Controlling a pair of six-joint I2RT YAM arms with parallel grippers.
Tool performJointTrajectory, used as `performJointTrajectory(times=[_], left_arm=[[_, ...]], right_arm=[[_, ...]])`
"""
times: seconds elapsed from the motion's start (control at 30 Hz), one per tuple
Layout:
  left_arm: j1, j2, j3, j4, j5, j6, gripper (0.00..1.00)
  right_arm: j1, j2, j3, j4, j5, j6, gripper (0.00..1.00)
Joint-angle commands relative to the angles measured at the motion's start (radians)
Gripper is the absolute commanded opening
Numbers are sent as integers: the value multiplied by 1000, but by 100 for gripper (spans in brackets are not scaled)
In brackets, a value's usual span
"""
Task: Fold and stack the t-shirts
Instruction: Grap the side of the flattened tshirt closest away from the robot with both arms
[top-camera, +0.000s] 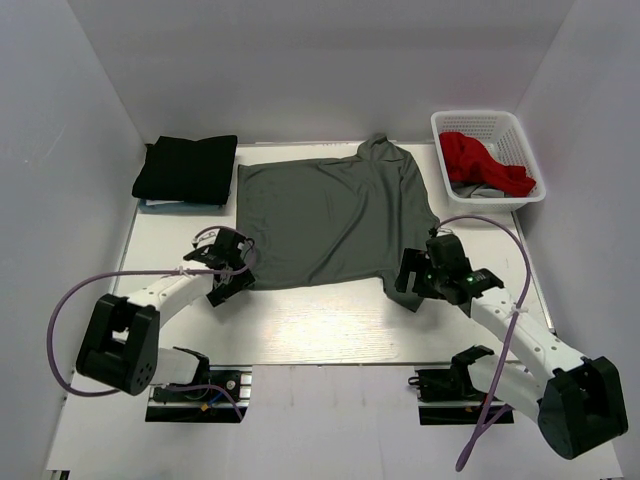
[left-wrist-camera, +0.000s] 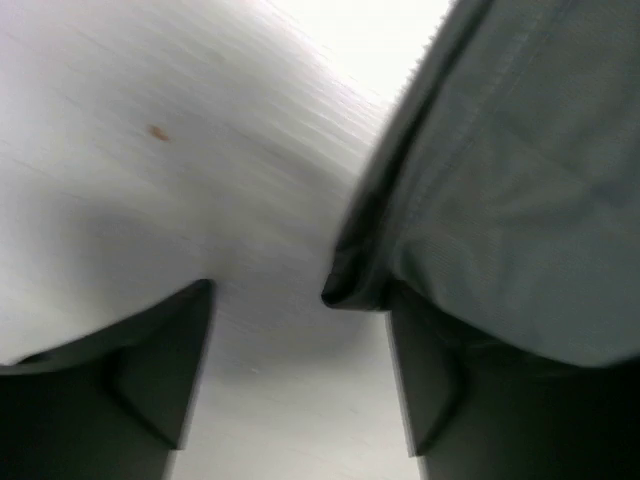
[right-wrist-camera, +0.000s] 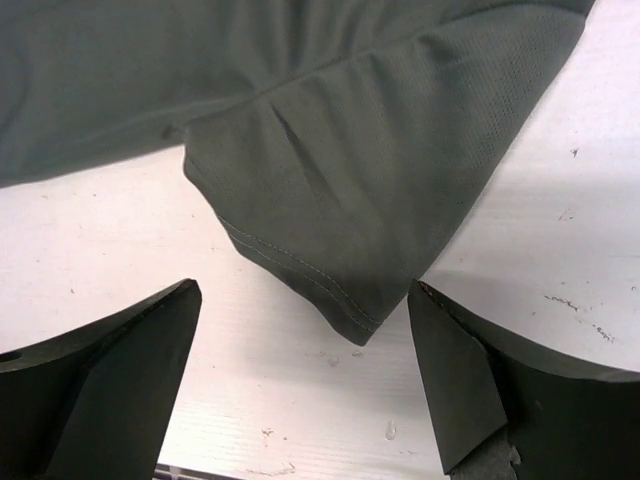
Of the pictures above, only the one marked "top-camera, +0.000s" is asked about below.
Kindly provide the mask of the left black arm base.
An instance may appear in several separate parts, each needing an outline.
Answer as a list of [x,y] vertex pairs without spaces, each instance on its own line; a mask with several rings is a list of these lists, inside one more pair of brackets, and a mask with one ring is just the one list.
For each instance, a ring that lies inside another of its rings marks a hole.
[[205,388],[177,391],[153,387],[147,401],[147,423],[239,424],[248,410],[251,367],[210,366],[203,376]]

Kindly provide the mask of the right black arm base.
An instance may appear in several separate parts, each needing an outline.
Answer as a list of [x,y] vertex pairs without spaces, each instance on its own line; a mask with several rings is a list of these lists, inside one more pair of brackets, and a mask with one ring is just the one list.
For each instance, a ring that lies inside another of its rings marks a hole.
[[421,426],[472,426],[480,418],[486,393],[464,384],[451,369],[418,369],[407,383],[417,394]]

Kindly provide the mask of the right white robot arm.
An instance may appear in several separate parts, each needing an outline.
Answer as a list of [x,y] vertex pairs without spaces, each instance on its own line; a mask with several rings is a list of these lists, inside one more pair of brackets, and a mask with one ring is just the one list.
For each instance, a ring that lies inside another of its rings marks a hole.
[[422,369],[409,378],[422,402],[480,402],[493,394],[536,423],[564,459],[628,431],[616,366],[570,347],[518,308],[494,273],[472,268],[455,235],[433,237],[423,250],[405,249],[395,287],[460,308],[519,361],[501,365],[492,349],[472,346],[454,355],[448,368]]

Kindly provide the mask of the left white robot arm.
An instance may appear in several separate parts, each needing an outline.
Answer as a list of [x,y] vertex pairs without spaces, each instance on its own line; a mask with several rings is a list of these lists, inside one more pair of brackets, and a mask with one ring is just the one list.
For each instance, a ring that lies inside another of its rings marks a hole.
[[149,386],[177,386],[199,399],[211,387],[208,358],[159,346],[161,328],[194,301],[217,307],[255,282],[254,240],[230,228],[199,235],[170,274],[124,296],[105,294],[93,309],[79,354],[79,374],[130,395]]

